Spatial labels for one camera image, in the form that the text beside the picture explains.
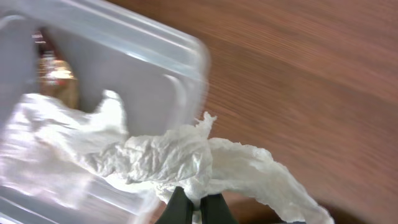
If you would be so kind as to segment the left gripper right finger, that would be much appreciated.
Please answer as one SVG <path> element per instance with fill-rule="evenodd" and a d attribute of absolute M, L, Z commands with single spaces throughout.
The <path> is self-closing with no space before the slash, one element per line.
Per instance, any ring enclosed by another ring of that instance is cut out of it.
<path fill-rule="evenodd" d="M 208 195 L 201 199 L 202 224 L 238 224 L 222 194 Z"/>

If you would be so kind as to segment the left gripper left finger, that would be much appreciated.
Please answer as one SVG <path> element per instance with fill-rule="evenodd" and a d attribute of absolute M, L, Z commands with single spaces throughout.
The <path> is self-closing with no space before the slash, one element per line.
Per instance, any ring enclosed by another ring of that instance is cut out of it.
<path fill-rule="evenodd" d="M 182 187 L 176 187 L 155 224 L 192 224 L 194 205 Z"/>

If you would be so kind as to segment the white napkin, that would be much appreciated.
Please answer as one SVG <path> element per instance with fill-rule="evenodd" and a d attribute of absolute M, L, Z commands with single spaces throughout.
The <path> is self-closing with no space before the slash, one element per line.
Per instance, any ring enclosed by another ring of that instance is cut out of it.
<path fill-rule="evenodd" d="M 160 136 L 129 136 L 124 105 L 113 91 L 93 113 L 29 93 L 6 123 L 1 183 L 29 195 L 49 194 L 74 207 L 93 176 L 118 190 L 154 190 L 164 202 L 176 187 L 196 205 L 208 195 L 236 191 L 270 206 L 286 222 L 332 223 L 289 170 L 266 149 L 211 138 L 215 117 Z"/>

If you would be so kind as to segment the gold snack wrapper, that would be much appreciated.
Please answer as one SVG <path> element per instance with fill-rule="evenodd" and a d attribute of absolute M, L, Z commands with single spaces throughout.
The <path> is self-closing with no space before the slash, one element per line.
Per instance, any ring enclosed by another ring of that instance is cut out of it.
<path fill-rule="evenodd" d="M 32 34 L 37 51 L 37 76 L 41 95 L 59 99 L 71 109 L 78 109 L 78 79 L 61 51 L 45 29 Z"/>

